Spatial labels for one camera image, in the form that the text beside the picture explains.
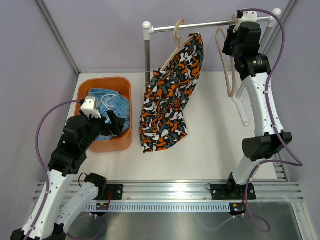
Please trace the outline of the light blue shorts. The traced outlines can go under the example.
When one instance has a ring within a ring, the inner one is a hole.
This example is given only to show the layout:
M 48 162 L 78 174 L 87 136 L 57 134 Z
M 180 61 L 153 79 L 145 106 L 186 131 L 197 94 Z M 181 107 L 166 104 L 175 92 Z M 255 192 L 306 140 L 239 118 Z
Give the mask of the light blue shorts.
M 124 96 L 117 91 L 104 88 L 91 88 L 88 96 L 99 100 L 97 109 L 102 116 L 106 117 L 107 124 L 110 123 L 107 111 L 113 111 L 117 117 L 125 119 L 122 133 L 130 127 L 130 101 Z

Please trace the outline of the camouflage orange black shorts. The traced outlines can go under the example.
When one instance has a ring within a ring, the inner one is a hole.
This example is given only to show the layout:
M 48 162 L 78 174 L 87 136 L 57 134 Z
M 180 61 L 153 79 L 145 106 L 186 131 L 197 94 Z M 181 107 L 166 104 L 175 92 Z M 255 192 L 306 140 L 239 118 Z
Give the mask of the camouflage orange black shorts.
M 204 61 L 202 35 L 192 33 L 190 38 L 165 68 L 154 70 L 144 91 L 139 122 L 144 153 L 167 150 L 188 135 L 184 109 L 198 84 Z

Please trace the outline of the beige hanger of camouflage shorts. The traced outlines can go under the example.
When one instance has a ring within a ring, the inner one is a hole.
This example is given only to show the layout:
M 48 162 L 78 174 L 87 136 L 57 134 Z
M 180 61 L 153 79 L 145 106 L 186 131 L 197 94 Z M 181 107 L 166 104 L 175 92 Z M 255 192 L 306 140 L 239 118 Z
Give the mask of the beige hanger of camouflage shorts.
M 160 68 L 160 72 L 163 72 L 170 62 L 174 59 L 174 57 L 183 49 L 186 44 L 190 43 L 193 39 L 195 39 L 195 35 L 191 34 L 184 42 L 181 42 L 181 36 L 178 36 L 179 27 L 182 26 L 186 21 L 184 19 L 180 19 L 177 21 L 174 29 L 173 29 L 173 40 L 176 43 L 176 49 L 172 52 L 170 57 L 166 60 L 163 66 Z

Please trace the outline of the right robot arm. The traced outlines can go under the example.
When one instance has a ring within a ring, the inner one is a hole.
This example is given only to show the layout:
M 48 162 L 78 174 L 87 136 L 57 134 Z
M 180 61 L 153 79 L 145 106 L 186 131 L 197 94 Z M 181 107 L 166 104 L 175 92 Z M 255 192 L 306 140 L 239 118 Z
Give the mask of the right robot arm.
M 242 141 L 243 158 L 225 184 L 211 186 L 214 200 L 256 199 L 252 178 L 266 160 L 289 144 L 293 137 L 285 132 L 273 100 L 269 59 L 260 54 L 262 30 L 256 22 L 231 25 L 222 52 L 235 61 L 235 69 L 246 88 L 254 117 L 254 137 Z

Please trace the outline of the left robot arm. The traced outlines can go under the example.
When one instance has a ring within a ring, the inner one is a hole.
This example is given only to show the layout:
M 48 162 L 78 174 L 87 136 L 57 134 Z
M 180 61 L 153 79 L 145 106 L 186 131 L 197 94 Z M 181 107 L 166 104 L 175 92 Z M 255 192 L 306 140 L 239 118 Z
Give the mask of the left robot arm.
M 63 128 L 63 134 L 48 164 L 46 183 L 32 215 L 23 228 L 13 231 L 12 240 L 64 240 L 69 228 L 94 199 L 103 199 L 108 192 L 105 177 L 91 173 L 74 197 L 61 208 L 67 188 L 76 178 L 87 150 L 101 135 L 120 134 L 125 123 L 113 111 L 93 117 L 81 113 L 72 116 Z

